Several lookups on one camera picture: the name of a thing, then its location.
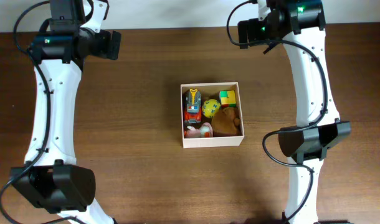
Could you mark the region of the yellow ball with blue letters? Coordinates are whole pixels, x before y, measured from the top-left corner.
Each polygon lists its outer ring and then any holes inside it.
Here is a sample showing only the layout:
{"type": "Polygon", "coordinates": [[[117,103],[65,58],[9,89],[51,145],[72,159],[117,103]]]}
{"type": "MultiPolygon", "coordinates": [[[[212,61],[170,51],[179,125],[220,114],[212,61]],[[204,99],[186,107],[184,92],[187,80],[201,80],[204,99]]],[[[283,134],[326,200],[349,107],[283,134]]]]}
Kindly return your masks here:
{"type": "Polygon", "coordinates": [[[202,105],[202,114],[207,118],[213,118],[220,110],[221,104],[215,99],[206,100],[202,105]]]}

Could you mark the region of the colourful puzzle cube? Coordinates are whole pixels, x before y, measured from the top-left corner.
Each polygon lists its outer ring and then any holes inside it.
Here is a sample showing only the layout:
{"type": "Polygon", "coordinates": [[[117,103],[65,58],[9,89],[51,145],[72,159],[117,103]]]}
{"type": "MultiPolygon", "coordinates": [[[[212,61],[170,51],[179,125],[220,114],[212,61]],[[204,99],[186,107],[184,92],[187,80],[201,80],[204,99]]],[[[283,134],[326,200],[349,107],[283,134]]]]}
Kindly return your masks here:
{"type": "Polygon", "coordinates": [[[219,101],[221,102],[222,108],[236,108],[237,102],[234,90],[222,90],[219,92],[219,101]]]}

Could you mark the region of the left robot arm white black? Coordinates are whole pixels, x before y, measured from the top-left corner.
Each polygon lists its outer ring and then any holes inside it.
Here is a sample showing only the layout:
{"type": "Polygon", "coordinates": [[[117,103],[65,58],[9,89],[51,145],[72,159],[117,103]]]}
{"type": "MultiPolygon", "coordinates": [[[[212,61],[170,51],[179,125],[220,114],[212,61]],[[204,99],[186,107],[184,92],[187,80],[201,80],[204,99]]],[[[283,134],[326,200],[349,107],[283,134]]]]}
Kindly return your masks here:
{"type": "Polygon", "coordinates": [[[49,6],[51,17],[25,49],[36,75],[36,108],[24,165],[11,169],[9,185],[59,221],[113,223],[95,198],[95,174],[77,165],[74,113],[85,59],[116,60],[121,35],[102,29],[107,1],[50,1],[49,6]]]}

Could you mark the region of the pink white toy duck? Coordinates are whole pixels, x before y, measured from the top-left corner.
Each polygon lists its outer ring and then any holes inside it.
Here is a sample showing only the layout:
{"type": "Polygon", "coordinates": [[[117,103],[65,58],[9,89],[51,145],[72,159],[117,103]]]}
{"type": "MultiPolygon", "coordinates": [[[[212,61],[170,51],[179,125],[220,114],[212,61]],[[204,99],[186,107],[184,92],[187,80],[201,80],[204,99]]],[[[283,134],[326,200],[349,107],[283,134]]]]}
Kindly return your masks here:
{"type": "Polygon", "coordinates": [[[213,129],[210,123],[203,123],[200,128],[187,126],[184,130],[185,138],[212,138],[213,129]]]}

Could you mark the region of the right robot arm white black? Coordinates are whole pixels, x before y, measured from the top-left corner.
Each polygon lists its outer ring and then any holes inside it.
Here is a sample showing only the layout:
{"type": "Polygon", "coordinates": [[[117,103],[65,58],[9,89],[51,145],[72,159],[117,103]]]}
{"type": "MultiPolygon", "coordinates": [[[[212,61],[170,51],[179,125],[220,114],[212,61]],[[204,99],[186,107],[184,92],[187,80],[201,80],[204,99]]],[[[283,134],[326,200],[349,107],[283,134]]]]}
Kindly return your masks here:
{"type": "Polygon", "coordinates": [[[289,169],[287,206],[281,223],[318,223],[316,200],[318,179],[328,150],[349,136],[351,126],[336,109],[325,59],[326,21],[321,1],[255,0],[258,17],[240,21],[237,46],[247,49],[282,44],[292,69],[297,98],[296,125],[272,131],[276,135],[281,161],[289,169]]]}

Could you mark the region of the red grey toy truck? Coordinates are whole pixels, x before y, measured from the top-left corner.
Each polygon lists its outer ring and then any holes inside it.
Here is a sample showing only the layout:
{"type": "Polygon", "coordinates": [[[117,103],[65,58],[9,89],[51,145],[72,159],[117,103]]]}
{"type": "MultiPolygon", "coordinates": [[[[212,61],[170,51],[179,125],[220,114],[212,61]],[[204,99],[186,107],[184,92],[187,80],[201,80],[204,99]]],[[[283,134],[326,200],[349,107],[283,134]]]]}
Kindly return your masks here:
{"type": "Polygon", "coordinates": [[[184,108],[184,122],[186,124],[196,124],[201,122],[201,92],[198,89],[189,89],[186,92],[184,108]]]}

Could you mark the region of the brown teddy bear plush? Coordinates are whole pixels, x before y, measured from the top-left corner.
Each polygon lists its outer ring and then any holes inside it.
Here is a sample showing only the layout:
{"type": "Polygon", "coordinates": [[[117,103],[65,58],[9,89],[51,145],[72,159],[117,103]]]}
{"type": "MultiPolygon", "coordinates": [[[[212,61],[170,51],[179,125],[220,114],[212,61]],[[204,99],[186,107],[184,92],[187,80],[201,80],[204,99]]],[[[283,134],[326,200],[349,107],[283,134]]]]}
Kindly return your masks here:
{"type": "Polygon", "coordinates": [[[224,108],[219,110],[212,119],[212,129],[216,137],[229,137],[241,135],[239,110],[237,108],[224,108]]]}

